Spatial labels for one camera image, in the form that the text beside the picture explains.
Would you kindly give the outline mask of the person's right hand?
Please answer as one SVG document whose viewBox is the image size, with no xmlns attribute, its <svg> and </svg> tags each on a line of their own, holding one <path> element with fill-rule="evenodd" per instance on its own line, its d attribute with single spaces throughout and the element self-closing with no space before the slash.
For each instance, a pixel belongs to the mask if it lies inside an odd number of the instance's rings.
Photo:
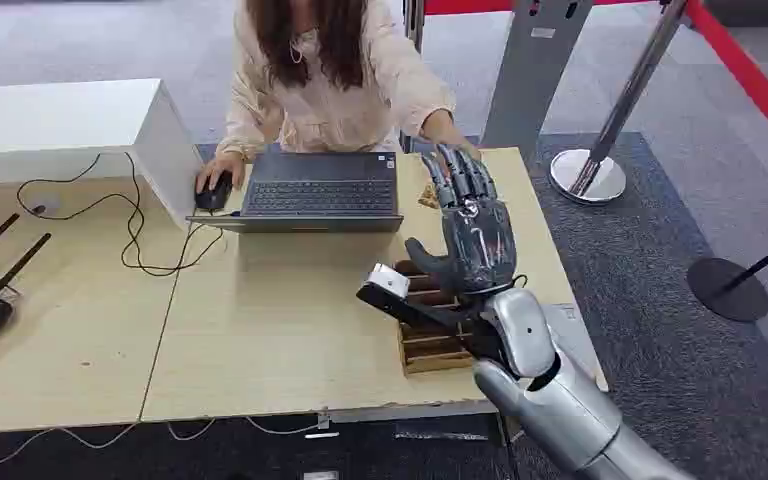
<svg viewBox="0 0 768 480">
<path fill-rule="evenodd" d="M 232 185 L 240 189 L 245 179 L 247 157 L 240 152 L 227 151 L 217 153 L 200 170 L 196 177 L 195 192 L 201 193 L 205 188 L 213 190 L 219 183 L 221 175 L 229 172 Z"/>
</svg>

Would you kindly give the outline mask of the person's left hand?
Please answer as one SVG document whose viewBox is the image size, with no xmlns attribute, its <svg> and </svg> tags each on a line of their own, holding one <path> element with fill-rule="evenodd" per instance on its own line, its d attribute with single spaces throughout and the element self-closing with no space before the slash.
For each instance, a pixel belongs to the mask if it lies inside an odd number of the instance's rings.
<svg viewBox="0 0 768 480">
<path fill-rule="evenodd" d="M 458 149 L 468 154 L 473 160 L 481 160 L 481 151 L 463 136 L 454 136 L 438 141 L 438 145 L 445 145 L 452 149 Z"/>
</svg>

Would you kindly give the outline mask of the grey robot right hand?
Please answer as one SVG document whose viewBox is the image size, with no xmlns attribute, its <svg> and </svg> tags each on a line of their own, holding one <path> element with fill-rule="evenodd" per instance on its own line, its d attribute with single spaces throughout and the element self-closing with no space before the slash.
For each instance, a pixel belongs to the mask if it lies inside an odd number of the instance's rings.
<svg viewBox="0 0 768 480">
<path fill-rule="evenodd" d="M 430 254 L 416 238 L 405 241 L 410 260 L 442 290 L 492 294 L 510 287 L 517 251 L 507 206 L 486 165 L 460 147 L 436 146 L 441 161 L 424 155 L 441 212 L 443 255 Z"/>
</svg>

